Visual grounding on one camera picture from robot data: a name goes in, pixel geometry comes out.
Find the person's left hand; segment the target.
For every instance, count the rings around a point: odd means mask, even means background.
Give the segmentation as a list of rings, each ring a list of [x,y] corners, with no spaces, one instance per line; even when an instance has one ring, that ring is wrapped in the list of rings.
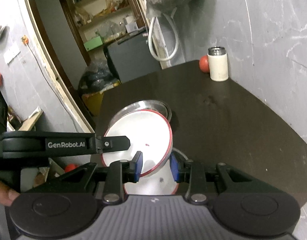
[[[0,204],[2,206],[11,206],[13,201],[20,195],[19,192],[8,187],[0,181]]]

